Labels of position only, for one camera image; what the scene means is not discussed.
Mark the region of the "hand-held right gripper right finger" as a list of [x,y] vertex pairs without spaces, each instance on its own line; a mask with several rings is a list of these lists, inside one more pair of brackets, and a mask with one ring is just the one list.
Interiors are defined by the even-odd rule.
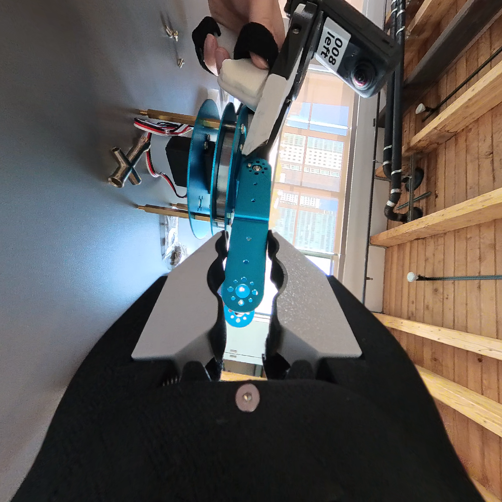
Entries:
[[267,235],[273,298],[264,354],[267,379],[283,379],[297,361],[316,375],[326,358],[361,357],[361,348],[328,276],[282,236]]

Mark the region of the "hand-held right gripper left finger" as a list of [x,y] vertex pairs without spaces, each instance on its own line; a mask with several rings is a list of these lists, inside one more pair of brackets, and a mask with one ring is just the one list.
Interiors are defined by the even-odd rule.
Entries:
[[132,352],[135,361],[170,360],[178,374],[198,362],[220,380],[226,345],[223,300],[227,234],[218,232],[168,275]]

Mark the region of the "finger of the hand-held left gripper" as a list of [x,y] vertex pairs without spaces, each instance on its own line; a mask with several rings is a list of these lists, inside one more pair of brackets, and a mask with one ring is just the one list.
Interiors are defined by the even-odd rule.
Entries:
[[293,75],[288,80],[277,74],[270,74],[267,77],[248,129],[246,141],[243,144],[242,154],[244,156],[249,156],[270,138],[285,99],[292,89],[293,80]]

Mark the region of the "blue toy robot arm base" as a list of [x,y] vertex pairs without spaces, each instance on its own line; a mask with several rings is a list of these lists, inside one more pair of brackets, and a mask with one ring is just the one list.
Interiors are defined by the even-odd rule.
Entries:
[[189,147],[178,149],[186,164],[187,208],[181,214],[197,238],[227,234],[218,293],[224,312],[239,326],[250,323],[266,285],[272,168],[260,155],[242,154],[251,117],[246,107],[236,112],[233,104],[221,117],[208,99],[199,109]]

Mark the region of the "person's left hand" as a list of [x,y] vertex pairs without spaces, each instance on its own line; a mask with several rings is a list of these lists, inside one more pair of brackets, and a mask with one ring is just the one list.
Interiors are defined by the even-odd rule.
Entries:
[[200,65],[219,75],[223,61],[232,54],[220,45],[220,26],[238,35],[237,52],[257,68],[269,69],[285,41],[279,1],[208,1],[210,16],[193,31],[192,39]]

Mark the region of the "cluster of small screw bags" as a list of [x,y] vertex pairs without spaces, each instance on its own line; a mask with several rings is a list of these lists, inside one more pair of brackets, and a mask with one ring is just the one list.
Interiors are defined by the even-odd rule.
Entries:
[[187,248],[179,240],[179,218],[160,215],[159,223],[161,256],[170,272],[185,260]]

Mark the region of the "large glass window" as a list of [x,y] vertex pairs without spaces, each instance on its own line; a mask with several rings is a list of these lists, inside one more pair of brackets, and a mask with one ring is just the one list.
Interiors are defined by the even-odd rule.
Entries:
[[355,93],[311,67],[279,135],[269,228],[305,254],[341,249]]

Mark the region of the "black ceiling pipe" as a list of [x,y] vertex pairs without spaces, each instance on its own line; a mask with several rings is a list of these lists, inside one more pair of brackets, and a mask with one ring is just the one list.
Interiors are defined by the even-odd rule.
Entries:
[[424,178],[424,170],[420,167],[412,169],[412,173],[402,176],[402,139],[403,139],[403,83],[404,83],[404,49],[406,30],[406,1],[391,2],[390,34],[399,49],[398,65],[389,78],[386,93],[385,138],[383,150],[383,171],[390,181],[390,196],[384,208],[385,217],[389,221],[408,223],[421,218],[423,210],[409,204],[407,213],[396,212],[401,198],[402,182],[409,192],[415,191]]

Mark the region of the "metal cross socket wrench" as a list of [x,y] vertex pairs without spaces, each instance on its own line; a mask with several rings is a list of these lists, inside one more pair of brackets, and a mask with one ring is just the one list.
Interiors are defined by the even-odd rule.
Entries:
[[108,182],[117,188],[123,188],[126,180],[133,185],[141,184],[141,177],[135,167],[144,153],[148,153],[151,147],[150,135],[144,132],[127,154],[119,147],[113,147],[111,154],[117,161],[116,170],[109,176]]

